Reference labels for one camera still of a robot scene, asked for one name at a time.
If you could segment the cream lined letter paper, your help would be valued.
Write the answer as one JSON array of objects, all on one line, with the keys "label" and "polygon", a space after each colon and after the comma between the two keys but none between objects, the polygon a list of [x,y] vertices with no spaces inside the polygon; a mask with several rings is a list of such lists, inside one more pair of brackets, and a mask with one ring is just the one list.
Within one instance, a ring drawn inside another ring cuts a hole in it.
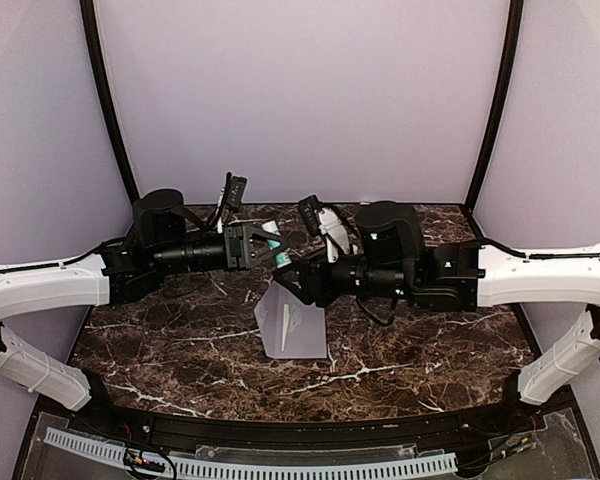
[{"label": "cream lined letter paper", "polygon": [[280,351],[284,352],[290,325],[290,306],[288,303],[283,305],[282,327],[281,327],[281,344]]}]

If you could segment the grey paper envelope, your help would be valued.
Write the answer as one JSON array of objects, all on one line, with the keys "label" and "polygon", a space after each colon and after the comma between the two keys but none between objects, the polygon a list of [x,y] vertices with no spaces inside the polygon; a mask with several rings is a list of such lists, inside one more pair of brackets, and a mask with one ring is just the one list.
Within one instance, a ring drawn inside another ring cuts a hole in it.
[{"label": "grey paper envelope", "polygon": [[[284,352],[280,351],[283,305],[290,306],[290,325]],[[256,304],[254,315],[267,357],[273,359],[326,359],[325,311],[302,304],[278,283],[272,283]]]}]

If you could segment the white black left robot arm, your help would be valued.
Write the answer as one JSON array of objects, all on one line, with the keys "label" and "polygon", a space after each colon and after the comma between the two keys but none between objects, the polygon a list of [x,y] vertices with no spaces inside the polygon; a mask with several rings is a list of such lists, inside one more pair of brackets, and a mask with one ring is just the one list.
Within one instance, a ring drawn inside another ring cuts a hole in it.
[{"label": "white black left robot arm", "polygon": [[158,290],[171,275],[243,271],[281,253],[287,240],[250,224],[217,232],[184,204],[181,192],[159,189],[136,200],[128,233],[78,257],[0,265],[0,375],[73,412],[100,436],[121,427],[99,376],[30,345],[6,319],[72,306],[123,305]]}]

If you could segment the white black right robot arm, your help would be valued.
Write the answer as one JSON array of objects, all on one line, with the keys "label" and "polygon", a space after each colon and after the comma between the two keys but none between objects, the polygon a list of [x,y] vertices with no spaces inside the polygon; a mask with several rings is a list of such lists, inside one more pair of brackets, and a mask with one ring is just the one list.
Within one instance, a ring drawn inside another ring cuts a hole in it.
[{"label": "white black right robot arm", "polygon": [[503,402],[490,413],[501,434],[529,416],[593,361],[600,362],[600,243],[563,250],[524,251],[493,239],[425,244],[414,207],[395,201],[363,205],[354,220],[314,196],[299,212],[325,248],[278,269],[274,279],[302,303],[326,308],[344,295],[358,302],[388,298],[393,304],[434,312],[472,312],[499,305],[584,304],[573,326],[532,363],[511,374]]}]

